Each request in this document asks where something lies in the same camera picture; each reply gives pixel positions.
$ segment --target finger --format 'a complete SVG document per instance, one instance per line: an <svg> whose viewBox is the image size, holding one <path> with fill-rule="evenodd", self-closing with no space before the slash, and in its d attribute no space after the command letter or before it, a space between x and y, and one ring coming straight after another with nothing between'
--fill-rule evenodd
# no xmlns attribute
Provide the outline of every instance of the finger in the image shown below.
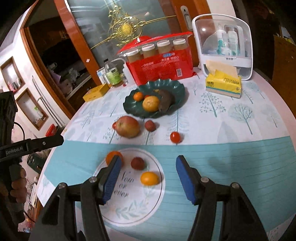
<svg viewBox="0 0 296 241"><path fill-rule="evenodd" d="M22 168L20 170L20 177L24 178L24 177L26 177L26 175L27 175L26 170Z"/></svg>
<svg viewBox="0 0 296 241"><path fill-rule="evenodd" d="M17 198L16 201L17 201L17 203L25 203L26 197Z"/></svg>
<svg viewBox="0 0 296 241"><path fill-rule="evenodd" d="M8 196L7 188L2 182L0 182L0 194L2 194L4 197Z"/></svg>
<svg viewBox="0 0 296 241"><path fill-rule="evenodd" d="M22 189L19 190L11 190L10 191L10 195L16 198L23 198L23 197L27 197L27 188L24 187Z"/></svg>
<svg viewBox="0 0 296 241"><path fill-rule="evenodd" d="M16 181L12 182L11 183L11 186L13 189L21 189L23 187L25 187L27 184L27 180L25 178L20 178L20 179L17 179Z"/></svg>

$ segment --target door handle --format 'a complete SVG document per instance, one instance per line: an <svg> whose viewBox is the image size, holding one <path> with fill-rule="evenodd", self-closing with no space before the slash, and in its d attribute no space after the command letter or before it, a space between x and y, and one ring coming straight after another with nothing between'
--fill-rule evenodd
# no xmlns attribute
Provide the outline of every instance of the door handle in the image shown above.
<svg viewBox="0 0 296 241"><path fill-rule="evenodd" d="M192 29L192 24L191 24L191 17L190 17L190 14L189 14L189 11L188 11L188 8L186 6L181 6L181 12L183 14L183 17L184 17L184 20L185 20L185 23L186 23L186 26L187 26L187 29L189 31L193 31Z"/></svg>

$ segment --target wall shelf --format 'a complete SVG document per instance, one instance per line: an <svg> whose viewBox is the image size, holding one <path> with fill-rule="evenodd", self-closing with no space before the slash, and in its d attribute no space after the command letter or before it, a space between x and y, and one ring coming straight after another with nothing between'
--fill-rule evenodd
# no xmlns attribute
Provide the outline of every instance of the wall shelf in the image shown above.
<svg viewBox="0 0 296 241"><path fill-rule="evenodd" d="M15 65L13 57L9 58L3 65L1 65L0 70L7 87L13 91L14 94L24 86L25 82Z"/></svg>
<svg viewBox="0 0 296 241"><path fill-rule="evenodd" d="M37 103L31 92L25 89L16 99L16 103L36 129L40 130L48 119L48 115Z"/></svg>

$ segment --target circular printed design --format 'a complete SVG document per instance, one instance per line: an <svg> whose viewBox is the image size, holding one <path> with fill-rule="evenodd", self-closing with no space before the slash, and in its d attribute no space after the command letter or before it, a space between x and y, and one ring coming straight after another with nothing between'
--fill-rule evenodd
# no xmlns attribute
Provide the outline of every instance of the circular printed design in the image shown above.
<svg viewBox="0 0 296 241"><path fill-rule="evenodd" d="M104 206L100 206L100 210L104 221L115 226L128 227L143 223L156 212L163 199L165 179L160 163L149 152L137 148L122 149L119 152L123 155L124 165L111 199ZM144 170L132 169L131 161L134 157L141 157L145 161ZM94 175L106 166L104 160ZM158 175L159 184L144 186L141 183L141 175L147 171Z"/></svg>

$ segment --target dark green plate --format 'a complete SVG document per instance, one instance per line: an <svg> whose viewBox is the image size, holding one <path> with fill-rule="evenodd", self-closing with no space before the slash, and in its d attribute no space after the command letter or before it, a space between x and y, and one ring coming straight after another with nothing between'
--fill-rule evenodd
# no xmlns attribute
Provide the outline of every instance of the dark green plate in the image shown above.
<svg viewBox="0 0 296 241"><path fill-rule="evenodd" d="M147 112L143 109L142 103L143 101L135 101L133 99L133 95L136 92L142 92L144 95L154 95L159 97L161 99L161 96L159 96L156 92L153 90L156 89L164 89L170 91L174 97L175 97L175 104L171 105L168 109L168 112L163 114L159 111L157 112ZM126 97L123 108L128 114L132 114L133 116L138 116L142 118L158 118L162 115L171 114L175 110L181 107L183 101L185 99L185 87L183 84L181 84L177 80L161 80L158 79L156 81L149 81L145 85L140 85L136 90L131 91L130 95Z"/></svg>

